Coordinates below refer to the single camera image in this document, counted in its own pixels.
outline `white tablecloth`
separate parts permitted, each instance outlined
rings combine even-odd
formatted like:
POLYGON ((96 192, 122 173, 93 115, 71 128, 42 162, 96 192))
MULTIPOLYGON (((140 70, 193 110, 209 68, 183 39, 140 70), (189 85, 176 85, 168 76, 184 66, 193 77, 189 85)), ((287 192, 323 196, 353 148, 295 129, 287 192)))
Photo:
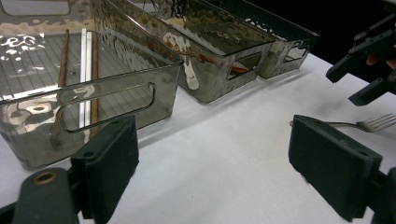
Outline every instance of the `white tablecloth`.
MULTIPOLYGON (((347 223, 290 165, 289 121, 295 114, 358 121, 396 113, 396 96, 355 106, 347 98, 368 83, 352 75, 331 83, 330 67, 308 55, 299 70, 259 77, 210 105, 179 88, 172 117, 138 132, 140 163, 110 223, 347 223)), ((383 173, 396 166, 396 125, 379 133, 340 131, 381 154, 383 173)), ((31 172, 3 139, 0 166, 5 206, 18 199, 31 172)), ((370 223, 372 216, 367 208, 353 223, 370 223)))

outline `clear plastic bin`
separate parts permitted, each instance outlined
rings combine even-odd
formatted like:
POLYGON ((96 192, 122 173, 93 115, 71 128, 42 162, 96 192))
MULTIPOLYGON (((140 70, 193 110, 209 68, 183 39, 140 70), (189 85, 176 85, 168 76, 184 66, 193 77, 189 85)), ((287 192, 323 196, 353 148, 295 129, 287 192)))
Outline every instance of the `clear plastic bin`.
POLYGON ((107 0, 0 2, 0 133, 23 167, 67 158, 121 116, 138 129, 171 116, 182 59, 107 0))
POLYGON ((205 1, 129 2, 121 10, 184 59, 178 84, 203 104, 254 80, 275 41, 205 1))
POLYGON ((271 35, 276 42, 259 71, 270 78, 299 69, 319 35, 245 0, 219 0, 219 8, 271 35))

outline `wooden chopstick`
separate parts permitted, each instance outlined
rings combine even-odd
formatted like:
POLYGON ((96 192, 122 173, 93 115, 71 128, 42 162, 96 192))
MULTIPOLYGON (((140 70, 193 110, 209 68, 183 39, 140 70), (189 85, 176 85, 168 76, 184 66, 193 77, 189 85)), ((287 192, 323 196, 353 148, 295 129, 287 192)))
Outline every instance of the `wooden chopstick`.
POLYGON ((66 30, 64 34, 64 48, 63 48, 62 61, 61 61, 61 71, 58 80, 58 87, 64 87, 66 85, 68 48, 69 48, 69 30, 66 30))
MULTIPOLYGON (((69 48, 69 30, 66 29, 64 33, 64 48, 62 52, 62 61, 61 61, 61 69, 59 72, 59 80, 58 80, 58 87, 64 87, 66 86, 66 73, 67 73, 67 52, 69 48)), ((61 126, 59 125, 58 120, 56 120, 56 115, 55 115, 55 121, 50 127, 50 141, 53 145, 59 146, 61 143, 58 140, 58 135, 61 132, 61 126)))
MULTIPOLYGON (((92 80, 99 78, 99 51, 98 51, 98 37, 96 32, 92 32, 93 41, 93 68, 92 68, 92 80)), ((99 100, 93 99, 91 104, 91 123, 97 123, 99 121, 99 100)))

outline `metal fork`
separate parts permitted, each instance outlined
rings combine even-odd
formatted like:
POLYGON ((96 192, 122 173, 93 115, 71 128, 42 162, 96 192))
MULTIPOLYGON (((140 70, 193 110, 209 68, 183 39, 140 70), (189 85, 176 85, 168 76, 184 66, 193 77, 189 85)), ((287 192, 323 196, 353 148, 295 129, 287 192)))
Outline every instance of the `metal fork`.
POLYGON ((348 127, 360 129, 367 133, 375 133, 396 124, 396 115, 387 114, 375 119, 367 119, 356 123, 333 122, 333 121, 323 121, 323 122, 330 124, 332 126, 337 126, 337 127, 348 126, 348 127))

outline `screw hole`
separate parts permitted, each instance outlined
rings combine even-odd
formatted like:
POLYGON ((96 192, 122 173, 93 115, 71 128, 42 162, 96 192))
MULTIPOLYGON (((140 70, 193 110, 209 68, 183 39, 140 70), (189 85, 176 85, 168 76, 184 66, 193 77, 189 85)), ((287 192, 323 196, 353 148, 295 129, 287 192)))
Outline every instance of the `screw hole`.
POLYGON ((43 185, 48 184, 56 178, 57 174, 55 172, 46 172, 35 178, 35 184, 43 185))

